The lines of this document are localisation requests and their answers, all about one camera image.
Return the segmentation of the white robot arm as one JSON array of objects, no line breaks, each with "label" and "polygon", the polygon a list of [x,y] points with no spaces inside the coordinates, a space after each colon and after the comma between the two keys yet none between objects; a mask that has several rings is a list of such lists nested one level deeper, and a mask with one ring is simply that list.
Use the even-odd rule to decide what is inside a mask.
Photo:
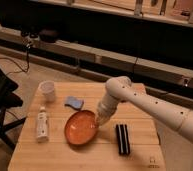
[{"label": "white robot arm", "polygon": [[[112,77],[97,106],[96,123],[101,126],[115,114],[120,102],[130,102],[193,143],[193,110],[137,91],[127,76]],[[193,171],[193,159],[190,171]]]}]

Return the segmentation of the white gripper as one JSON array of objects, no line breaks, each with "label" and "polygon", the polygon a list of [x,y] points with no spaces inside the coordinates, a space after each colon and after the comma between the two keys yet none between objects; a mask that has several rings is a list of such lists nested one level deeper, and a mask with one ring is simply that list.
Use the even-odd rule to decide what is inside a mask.
[{"label": "white gripper", "polygon": [[97,106],[96,123],[99,126],[107,123],[115,114],[118,106],[118,101],[112,97],[103,97]]}]

